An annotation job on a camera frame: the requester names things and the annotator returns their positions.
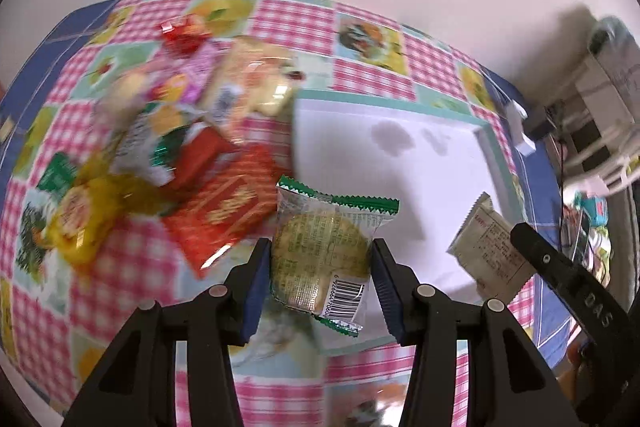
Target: black device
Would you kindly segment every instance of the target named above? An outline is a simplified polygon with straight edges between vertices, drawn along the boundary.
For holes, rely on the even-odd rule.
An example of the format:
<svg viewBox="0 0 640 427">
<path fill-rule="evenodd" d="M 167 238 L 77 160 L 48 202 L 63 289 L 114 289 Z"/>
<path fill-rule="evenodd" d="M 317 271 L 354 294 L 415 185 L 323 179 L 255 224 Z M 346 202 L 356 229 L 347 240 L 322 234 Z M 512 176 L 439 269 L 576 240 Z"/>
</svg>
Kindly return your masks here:
<svg viewBox="0 0 640 427">
<path fill-rule="evenodd" d="M 497 299 L 482 306 L 452 301 L 397 264 L 383 239 L 370 248 L 371 274 L 389 332 L 417 346 L 400 425 L 449 427 L 456 341 L 468 340 L 467 425 L 636 425 L 640 420 L 638 325 L 580 264 L 558 253 L 529 225 L 512 245 L 590 335 L 584 371 L 590 386 L 576 407 L 567 401 L 534 344 Z M 193 301 L 162 308 L 143 303 L 131 315 L 80 390 L 63 427 L 175 427 L 175 342 L 188 341 L 193 427 L 241 427 L 228 345 L 255 333 L 269 285 L 271 241 L 223 285 Z"/>
</svg>

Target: screw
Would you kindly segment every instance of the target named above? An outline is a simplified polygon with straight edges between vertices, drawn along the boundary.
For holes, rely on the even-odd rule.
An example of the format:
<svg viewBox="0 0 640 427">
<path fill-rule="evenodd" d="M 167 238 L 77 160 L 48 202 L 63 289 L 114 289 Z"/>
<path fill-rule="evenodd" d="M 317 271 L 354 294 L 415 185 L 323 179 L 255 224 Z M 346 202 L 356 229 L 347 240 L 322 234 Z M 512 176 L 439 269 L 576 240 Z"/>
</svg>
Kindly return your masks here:
<svg viewBox="0 0 640 427">
<path fill-rule="evenodd" d="M 436 295 L 436 288 L 434 288 L 430 284 L 420 284 L 416 291 L 418 292 L 418 295 L 422 297 L 433 297 L 434 295 Z"/>
<path fill-rule="evenodd" d="M 144 299 L 143 301 L 140 301 L 140 304 L 138 304 L 138 308 L 140 308 L 142 311 L 148 312 L 155 305 L 156 305 L 156 301 L 155 300 L 153 300 L 153 299 Z"/>
<path fill-rule="evenodd" d="M 500 313 L 504 309 L 504 304 L 498 299 L 489 299 L 486 305 L 492 312 L 496 313 Z"/>
<path fill-rule="evenodd" d="M 226 295 L 226 286 L 223 284 L 214 284 L 209 288 L 209 295 L 212 297 L 224 297 Z"/>
</svg>

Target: white tray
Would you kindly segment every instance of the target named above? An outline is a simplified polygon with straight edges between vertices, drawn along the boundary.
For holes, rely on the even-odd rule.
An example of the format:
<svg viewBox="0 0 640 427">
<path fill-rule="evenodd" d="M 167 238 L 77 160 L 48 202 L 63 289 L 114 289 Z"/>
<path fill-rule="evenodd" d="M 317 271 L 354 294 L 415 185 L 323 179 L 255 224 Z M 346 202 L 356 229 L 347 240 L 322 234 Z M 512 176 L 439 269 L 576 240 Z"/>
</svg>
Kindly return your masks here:
<svg viewBox="0 0 640 427">
<path fill-rule="evenodd" d="M 446 253 L 482 191 L 510 222 L 522 220 L 511 173 L 491 125 L 462 114 L 377 96 L 305 89 L 294 108 L 299 181 L 330 194 L 400 200 L 378 230 L 398 263 L 452 299 L 479 302 L 473 279 Z M 338 355 L 393 341 L 373 284 L 357 339 L 316 321 L 322 352 Z"/>
</svg>

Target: red snack package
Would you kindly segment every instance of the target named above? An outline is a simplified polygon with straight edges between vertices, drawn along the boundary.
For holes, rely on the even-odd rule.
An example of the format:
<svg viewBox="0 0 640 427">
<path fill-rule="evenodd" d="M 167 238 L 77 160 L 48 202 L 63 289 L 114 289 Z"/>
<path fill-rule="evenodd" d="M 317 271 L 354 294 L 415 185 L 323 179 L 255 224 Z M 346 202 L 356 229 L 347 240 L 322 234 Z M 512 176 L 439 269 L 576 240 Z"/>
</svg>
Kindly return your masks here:
<svg viewBox="0 0 640 427">
<path fill-rule="evenodd" d="M 174 214 L 162 218 L 198 277 L 276 211 L 282 170 L 267 147 L 251 144 Z"/>
<path fill-rule="evenodd" d="M 192 54 L 211 36 L 204 19 L 195 13 L 163 22 L 160 25 L 160 31 L 169 49 L 183 55 Z"/>
<path fill-rule="evenodd" d="M 162 191 L 177 199 L 184 198 L 219 155 L 234 149 L 213 127 L 203 127 L 193 140 L 180 148 L 174 179 L 164 185 Z"/>
</svg>

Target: barcode number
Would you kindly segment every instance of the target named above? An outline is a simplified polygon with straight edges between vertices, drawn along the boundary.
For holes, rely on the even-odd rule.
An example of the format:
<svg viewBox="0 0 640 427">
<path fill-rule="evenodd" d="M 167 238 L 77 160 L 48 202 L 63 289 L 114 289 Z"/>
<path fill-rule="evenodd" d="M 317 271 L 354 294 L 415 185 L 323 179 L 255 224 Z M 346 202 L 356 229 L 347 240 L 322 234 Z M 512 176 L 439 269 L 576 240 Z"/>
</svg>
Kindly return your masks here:
<svg viewBox="0 0 640 427">
<path fill-rule="evenodd" d="M 334 279 L 322 316 L 328 319 L 351 322 L 358 311 L 363 292 L 364 284 Z"/>
</svg>

